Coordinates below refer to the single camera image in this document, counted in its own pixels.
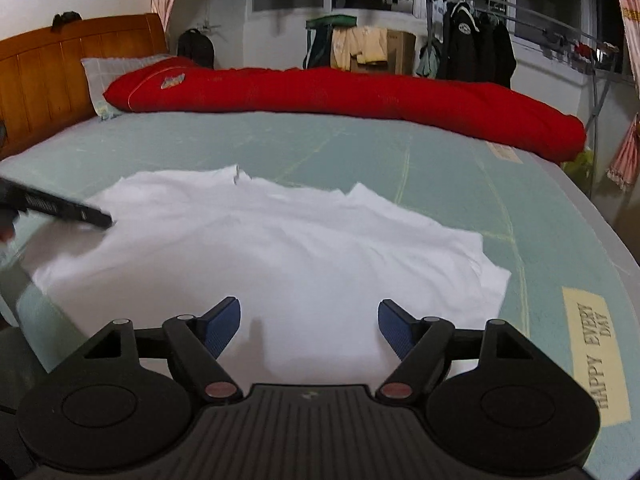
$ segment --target round black disc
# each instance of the round black disc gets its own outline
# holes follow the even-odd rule
[[[17,413],[31,452],[69,471],[117,470],[148,460],[182,436],[190,420],[188,394],[170,378],[100,362],[35,388]]]
[[[569,376],[531,366],[528,376],[517,367],[479,367],[437,387],[426,405],[436,441],[462,462],[503,475],[583,465],[600,428],[589,394]]]

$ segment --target yellow garment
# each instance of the yellow garment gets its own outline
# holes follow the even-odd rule
[[[353,56],[360,64],[386,61],[386,28],[334,28],[331,45],[341,70],[351,69]]]

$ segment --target red quilt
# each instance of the red quilt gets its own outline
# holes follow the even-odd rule
[[[177,57],[121,76],[104,97],[130,112],[306,112],[412,121],[556,163],[574,160],[586,139],[576,117],[496,84],[331,68],[211,70]]]

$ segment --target headboard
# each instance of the headboard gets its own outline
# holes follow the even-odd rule
[[[15,155],[95,115],[83,57],[145,57],[167,52],[157,14],[69,23],[0,41],[0,119]]]

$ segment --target bed sheet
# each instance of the bed sheet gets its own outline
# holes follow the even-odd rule
[[[480,232],[487,256],[512,272],[500,316],[587,387],[594,381],[604,426],[588,469],[622,480],[640,468],[638,266],[561,171],[530,153],[401,121],[130,114],[78,124],[0,162],[0,174],[84,200],[138,171],[230,164],[286,186],[348,192],[361,182],[443,225]],[[44,221],[18,222],[0,293],[4,313],[11,311],[51,369],[87,335],[20,267],[20,248]],[[605,364],[603,379],[598,366]]]

